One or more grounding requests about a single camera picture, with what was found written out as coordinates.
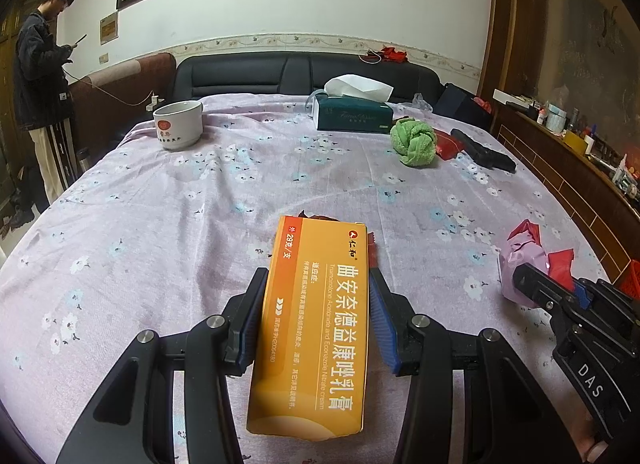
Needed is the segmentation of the operator right hand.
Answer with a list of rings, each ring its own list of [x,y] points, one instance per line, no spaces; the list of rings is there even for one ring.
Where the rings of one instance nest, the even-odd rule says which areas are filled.
[[[597,462],[608,450],[606,441],[597,440],[596,425],[588,412],[576,418],[570,428],[570,434],[584,463]]]

